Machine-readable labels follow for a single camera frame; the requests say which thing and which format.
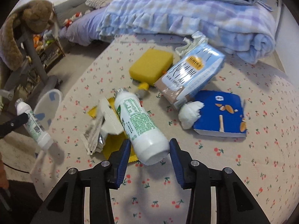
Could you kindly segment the white green-label bottle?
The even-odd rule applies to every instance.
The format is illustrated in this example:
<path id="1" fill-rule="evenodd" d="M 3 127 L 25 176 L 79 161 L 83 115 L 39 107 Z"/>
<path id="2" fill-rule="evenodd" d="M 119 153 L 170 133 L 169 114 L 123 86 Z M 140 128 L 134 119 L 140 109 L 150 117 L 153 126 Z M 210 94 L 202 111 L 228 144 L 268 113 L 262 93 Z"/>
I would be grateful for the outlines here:
<path id="1" fill-rule="evenodd" d="M 22 98 L 15 102 L 15 108 L 17 115 L 27 114 L 28 121 L 24 124 L 27 132 L 43 151 L 47 151 L 51 147 L 53 140 L 35 116 L 32 108 Z"/>
<path id="2" fill-rule="evenodd" d="M 141 163 L 154 165 L 167 157 L 169 142 L 142 107 L 137 95 L 118 89 L 114 108 Z"/>

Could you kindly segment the blue almond snack box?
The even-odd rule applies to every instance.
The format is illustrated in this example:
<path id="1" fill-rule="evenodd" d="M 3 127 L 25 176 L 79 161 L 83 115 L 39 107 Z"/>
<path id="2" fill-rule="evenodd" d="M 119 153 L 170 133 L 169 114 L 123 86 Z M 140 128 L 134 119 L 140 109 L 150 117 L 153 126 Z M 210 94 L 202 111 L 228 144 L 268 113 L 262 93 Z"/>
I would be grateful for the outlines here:
<path id="1" fill-rule="evenodd" d="M 241 98 L 223 91 L 199 91 L 196 101 L 204 104 L 201 117 L 194 123 L 193 130 L 200 135 L 225 138 L 246 137 L 246 122 Z"/>

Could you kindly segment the white plastic trash bin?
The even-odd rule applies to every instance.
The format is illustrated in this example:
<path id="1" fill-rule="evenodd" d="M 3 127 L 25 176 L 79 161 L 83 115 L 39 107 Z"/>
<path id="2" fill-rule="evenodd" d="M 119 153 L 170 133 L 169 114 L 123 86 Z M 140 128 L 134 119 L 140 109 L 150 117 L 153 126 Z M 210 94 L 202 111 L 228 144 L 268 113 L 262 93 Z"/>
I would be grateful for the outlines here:
<path id="1" fill-rule="evenodd" d="M 50 128 L 62 99 L 62 92 L 58 89 L 52 89 L 46 92 L 38 101 L 33 112 L 45 130 Z"/>

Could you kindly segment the grey rolling chair base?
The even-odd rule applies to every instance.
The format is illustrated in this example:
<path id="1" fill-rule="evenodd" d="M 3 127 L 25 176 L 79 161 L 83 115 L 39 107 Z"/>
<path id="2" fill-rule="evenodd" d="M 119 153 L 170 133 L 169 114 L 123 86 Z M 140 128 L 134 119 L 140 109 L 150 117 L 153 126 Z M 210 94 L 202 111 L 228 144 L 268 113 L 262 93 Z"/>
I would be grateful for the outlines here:
<path id="1" fill-rule="evenodd" d="M 19 48 L 23 47 L 23 62 L 21 66 L 11 71 L 1 61 L 1 112 L 4 112 L 11 102 L 15 102 L 16 89 L 18 86 L 26 87 L 27 80 L 31 79 L 31 72 L 35 72 L 39 81 L 33 87 L 25 100 L 32 108 L 35 108 L 41 97 L 48 91 L 57 88 L 62 80 L 55 75 L 48 76 L 44 66 L 33 46 L 33 34 L 21 27 L 22 32 L 17 40 Z"/>

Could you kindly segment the crumpled printed paper wrapper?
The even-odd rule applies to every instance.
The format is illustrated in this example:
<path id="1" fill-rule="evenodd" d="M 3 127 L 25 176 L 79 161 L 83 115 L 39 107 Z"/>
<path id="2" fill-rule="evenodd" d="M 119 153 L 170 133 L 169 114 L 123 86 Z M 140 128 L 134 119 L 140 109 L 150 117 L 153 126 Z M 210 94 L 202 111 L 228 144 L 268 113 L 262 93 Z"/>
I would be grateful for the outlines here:
<path id="1" fill-rule="evenodd" d="M 91 117 L 87 128 L 81 134 L 87 155 L 100 153 L 106 145 L 108 136 L 118 136 L 124 132 L 123 126 L 107 98 L 100 98 L 98 105 L 91 111 L 95 112 L 95 116 Z"/>

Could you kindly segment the yellow flat wrapper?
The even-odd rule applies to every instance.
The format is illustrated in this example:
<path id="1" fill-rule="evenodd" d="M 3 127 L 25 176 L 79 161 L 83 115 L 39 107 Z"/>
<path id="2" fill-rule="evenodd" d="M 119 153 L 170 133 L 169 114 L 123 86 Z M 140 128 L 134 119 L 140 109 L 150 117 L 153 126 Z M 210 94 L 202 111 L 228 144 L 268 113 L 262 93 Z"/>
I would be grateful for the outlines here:
<path id="1" fill-rule="evenodd" d="M 120 123 L 119 117 L 114 109 L 114 98 L 102 98 L 99 101 L 99 106 L 91 108 L 87 114 L 93 119 L 96 119 L 97 110 L 100 109 L 100 115 L 103 117 L 101 132 L 104 134 L 104 140 L 98 143 L 95 152 L 103 154 L 107 160 L 112 152 L 118 151 L 123 140 L 127 135 Z"/>

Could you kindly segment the toy shelf rack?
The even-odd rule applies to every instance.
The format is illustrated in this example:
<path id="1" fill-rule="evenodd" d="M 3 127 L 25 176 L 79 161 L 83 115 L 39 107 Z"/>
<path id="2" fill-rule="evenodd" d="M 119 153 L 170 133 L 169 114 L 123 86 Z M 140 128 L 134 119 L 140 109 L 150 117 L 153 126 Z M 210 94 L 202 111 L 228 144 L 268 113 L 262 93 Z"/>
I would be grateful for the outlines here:
<path id="1" fill-rule="evenodd" d="M 58 39 L 53 36 L 52 30 L 34 34 L 33 45 L 46 70 L 49 70 L 55 61 L 65 56 Z"/>

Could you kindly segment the cherry print table cloth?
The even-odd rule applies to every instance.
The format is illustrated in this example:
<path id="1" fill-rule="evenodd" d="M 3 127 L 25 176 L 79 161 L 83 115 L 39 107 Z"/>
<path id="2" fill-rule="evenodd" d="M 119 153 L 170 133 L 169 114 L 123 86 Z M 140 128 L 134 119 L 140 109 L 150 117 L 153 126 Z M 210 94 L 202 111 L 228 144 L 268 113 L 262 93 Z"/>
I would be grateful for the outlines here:
<path id="1" fill-rule="evenodd" d="M 180 58 L 171 38 L 123 35 L 82 74 L 49 128 L 31 179 L 45 199 L 74 168 L 101 166 L 121 135 L 136 160 L 110 190 L 114 223 L 185 223 L 191 189 L 171 139 L 196 166 L 229 171 L 268 223 L 298 205 L 298 89 L 282 71 L 207 43 Z"/>

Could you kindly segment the crumpled white tissue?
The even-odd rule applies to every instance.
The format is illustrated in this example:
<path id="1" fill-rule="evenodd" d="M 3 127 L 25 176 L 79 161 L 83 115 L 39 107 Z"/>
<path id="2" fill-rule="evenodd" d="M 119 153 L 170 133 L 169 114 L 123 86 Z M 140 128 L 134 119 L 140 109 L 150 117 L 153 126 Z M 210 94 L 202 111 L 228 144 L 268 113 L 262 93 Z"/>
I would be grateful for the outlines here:
<path id="1" fill-rule="evenodd" d="M 201 117 L 200 110 L 204 104 L 200 101 L 188 102 L 184 104 L 179 111 L 178 119 L 184 130 L 189 130 L 194 123 Z"/>

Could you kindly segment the brown plush blanket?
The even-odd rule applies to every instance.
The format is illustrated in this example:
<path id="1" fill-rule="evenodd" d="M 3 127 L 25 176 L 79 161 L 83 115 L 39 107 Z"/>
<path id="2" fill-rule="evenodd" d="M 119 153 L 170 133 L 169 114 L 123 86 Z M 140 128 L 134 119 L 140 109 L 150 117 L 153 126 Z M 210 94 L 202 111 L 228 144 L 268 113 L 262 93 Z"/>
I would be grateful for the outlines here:
<path id="1" fill-rule="evenodd" d="M 39 34 L 53 24 L 53 4 L 48 0 L 32 0 L 11 12 L 1 27 L 1 59 L 6 66 L 17 70 L 23 56 L 17 45 L 22 29 Z"/>

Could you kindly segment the red white plush toy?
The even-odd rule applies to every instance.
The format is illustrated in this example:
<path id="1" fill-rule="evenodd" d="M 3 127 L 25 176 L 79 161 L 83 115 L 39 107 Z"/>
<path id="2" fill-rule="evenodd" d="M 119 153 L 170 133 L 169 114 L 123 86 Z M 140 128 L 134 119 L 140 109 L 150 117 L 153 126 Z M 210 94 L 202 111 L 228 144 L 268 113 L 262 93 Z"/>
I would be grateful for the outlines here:
<path id="1" fill-rule="evenodd" d="M 69 27 L 71 24 L 73 24 L 73 22 L 80 19 L 82 16 L 83 16 L 82 12 L 75 13 L 71 18 L 64 20 L 63 26 L 64 27 Z"/>

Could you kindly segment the purple bed sheet mattress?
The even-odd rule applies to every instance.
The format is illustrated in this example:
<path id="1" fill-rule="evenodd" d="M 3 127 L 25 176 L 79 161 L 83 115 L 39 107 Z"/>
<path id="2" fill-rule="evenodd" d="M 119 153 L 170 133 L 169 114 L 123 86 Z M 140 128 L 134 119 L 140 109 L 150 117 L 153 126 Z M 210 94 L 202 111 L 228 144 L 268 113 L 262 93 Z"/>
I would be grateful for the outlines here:
<path id="1" fill-rule="evenodd" d="M 94 40 L 99 40 L 99 32 L 96 31 L 106 8 L 93 10 L 87 15 L 73 22 L 68 28 L 60 29 L 60 39 L 67 39 L 69 42 L 81 46 L 89 46 Z"/>

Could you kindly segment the blue paper snack bag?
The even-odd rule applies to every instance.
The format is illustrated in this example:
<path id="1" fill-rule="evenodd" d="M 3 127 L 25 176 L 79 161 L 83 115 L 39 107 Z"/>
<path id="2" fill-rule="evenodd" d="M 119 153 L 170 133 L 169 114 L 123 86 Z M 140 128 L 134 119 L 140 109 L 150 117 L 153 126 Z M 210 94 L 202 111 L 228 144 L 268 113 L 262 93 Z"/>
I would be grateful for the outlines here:
<path id="1" fill-rule="evenodd" d="M 185 46 L 175 49 L 181 57 L 155 82 L 155 87 L 177 110 L 195 95 L 222 69 L 225 55 L 208 43 L 200 31 L 184 38 Z"/>

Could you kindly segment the yellow sponge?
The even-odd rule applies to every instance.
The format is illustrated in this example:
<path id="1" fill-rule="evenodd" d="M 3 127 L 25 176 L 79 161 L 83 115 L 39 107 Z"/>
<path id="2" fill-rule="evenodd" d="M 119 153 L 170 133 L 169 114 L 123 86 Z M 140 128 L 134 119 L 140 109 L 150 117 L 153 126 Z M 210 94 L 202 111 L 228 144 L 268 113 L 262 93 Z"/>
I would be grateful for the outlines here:
<path id="1" fill-rule="evenodd" d="M 147 83 L 154 86 L 173 63 L 173 54 L 157 49 L 148 49 L 129 68 L 130 77 L 140 83 Z"/>

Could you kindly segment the blue checked ruffled blanket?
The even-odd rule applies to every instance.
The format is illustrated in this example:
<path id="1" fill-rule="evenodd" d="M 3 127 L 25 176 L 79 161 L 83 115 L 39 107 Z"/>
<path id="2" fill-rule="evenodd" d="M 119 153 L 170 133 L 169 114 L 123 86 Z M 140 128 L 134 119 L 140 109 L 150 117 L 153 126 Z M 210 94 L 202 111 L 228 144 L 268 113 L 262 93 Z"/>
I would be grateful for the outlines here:
<path id="1" fill-rule="evenodd" d="M 113 0 L 98 23 L 101 38 L 119 34 L 203 33 L 209 41 L 247 63 L 275 50 L 275 20 L 260 4 L 215 0 Z"/>

